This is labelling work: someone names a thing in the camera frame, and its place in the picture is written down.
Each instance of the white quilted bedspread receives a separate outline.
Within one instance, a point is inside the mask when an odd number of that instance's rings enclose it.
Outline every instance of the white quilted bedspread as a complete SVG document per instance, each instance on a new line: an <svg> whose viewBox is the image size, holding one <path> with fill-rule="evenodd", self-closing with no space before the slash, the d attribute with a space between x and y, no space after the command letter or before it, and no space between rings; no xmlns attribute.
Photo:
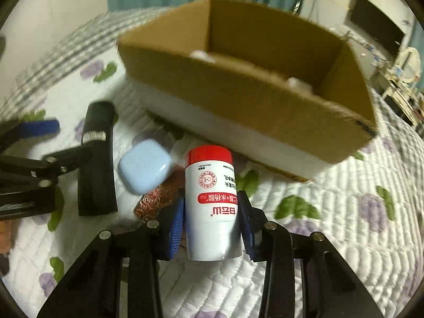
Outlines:
<svg viewBox="0 0 424 318"><path fill-rule="evenodd" d="M116 48L95 60L104 64L114 61L116 73L97 83L92 78L83 80L87 73L77 69L47 92L34 95L28 109L45 109L46 117L60 121L61 132L38 143L19 142L10 149L10 154L41 158L46 153L78 145L81 121L89 103L96 99L113 101L119 115L114 128L115 168L137 135L160 127L145 113L143 97L136 85L126 79ZM325 233L364 283L384 316L394 317L422 277L419 226L423 213L424 143L394 117L378 97L373 99L379 136L356 157L349 157L308 183L292 182L254 163L248 163L247 169L259 172L259 186L251 196L252 205L263 209L269 220L278 221L290 231ZM181 159L185 151L201 143L187 133L173 146L172 156ZM30 318L36 317L46 295L56 284L50 259L58 257L66 271L102 229L133 225L132 210L140 197L126 191L117 172L115 184L119 205L115 214L78 216L74 172L60 178L65 204L63 217L54 232L50 232L45 223L48 216L19 222L9 255L10 272L3 281ZM386 201L379 196L383 189L391 197L386 197ZM293 214L288 200L283 200L291 195L304 199L318 214L312 214L313 218ZM264 264L250 262L246 254L222 262L192 262L180 248L172 262L161 262L164 316L256 318L264 272ZM299 316L302 289L298 267L295 283L295 314Z"/></svg>

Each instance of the bed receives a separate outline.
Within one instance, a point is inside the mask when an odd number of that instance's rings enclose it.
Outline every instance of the bed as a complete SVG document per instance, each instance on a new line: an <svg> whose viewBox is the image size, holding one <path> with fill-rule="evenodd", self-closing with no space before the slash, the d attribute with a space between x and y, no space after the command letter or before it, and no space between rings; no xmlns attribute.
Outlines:
<svg viewBox="0 0 424 318"><path fill-rule="evenodd" d="M133 214L140 197L125 189L116 172L119 159L135 140L161 130L171 156L181 165L186 151L205 142L188 132L173 137L162 121L147 112L138 84L126 78L117 53L119 34L164 11L112 12L92 20L23 72L13 95L0 109L0 119L42 111L46 118L60 121L56 137L18 142L8 149L9 155L35 159L80 143L91 101L113 101L119 117L113 154L119 211L78 216L77 175L73 172L59 181L64 198L61 218L48 214L18 222L8 255L10 271L2 281L29 318L37 316L57 281L101 230L119 233L140 223ZM108 74L98 79L102 70ZM259 182L250 196L253 206L291 232L322 231L383 315L394 317L423 277L424 141L372 89L370 95L379 125L377 138L313 180L293 182L243 157L235 165L242 175L257 174ZM306 205L307 213L296 209L298 204ZM264 264L250 262L245 253L222 262L192 262L181 247L172 262L160 264L164 317L257 317L264 272ZM297 317L302 310L298 266L295 276ZM121 295L125 296L125 285Z"/></svg>

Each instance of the black cylindrical object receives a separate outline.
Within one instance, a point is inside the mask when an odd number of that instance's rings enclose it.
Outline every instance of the black cylindrical object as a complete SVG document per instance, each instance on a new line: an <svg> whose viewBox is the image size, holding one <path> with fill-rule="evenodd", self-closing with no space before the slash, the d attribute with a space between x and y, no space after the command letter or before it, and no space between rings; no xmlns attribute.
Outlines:
<svg viewBox="0 0 424 318"><path fill-rule="evenodd" d="M113 174L113 120L115 107L109 101L91 103L84 122L81 147L90 159L78 174L79 215L102 215L118 210Z"/></svg>

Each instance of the circular red logo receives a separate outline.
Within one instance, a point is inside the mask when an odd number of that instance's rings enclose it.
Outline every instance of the circular red logo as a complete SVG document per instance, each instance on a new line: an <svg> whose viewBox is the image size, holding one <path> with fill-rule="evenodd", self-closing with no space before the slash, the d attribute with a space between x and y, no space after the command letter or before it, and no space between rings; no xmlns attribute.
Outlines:
<svg viewBox="0 0 424 318"><path fill-rule="evenodd" d="M199 184L202 188L209 189L216 184L216 176L211 171L202 172L199 176Z"/></svg>

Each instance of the red cap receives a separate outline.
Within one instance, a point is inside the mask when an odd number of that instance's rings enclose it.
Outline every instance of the red cap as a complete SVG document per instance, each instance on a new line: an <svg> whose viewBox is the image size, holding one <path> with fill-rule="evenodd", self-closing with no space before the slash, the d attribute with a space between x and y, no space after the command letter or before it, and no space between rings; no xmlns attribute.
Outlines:
<svg viewBox="0 0 424 318"><path fill-rule="evenodd" d="M199 161L219 160L233 164L231 152L221 146L200 146L187 153L186 167Z"/></svg>

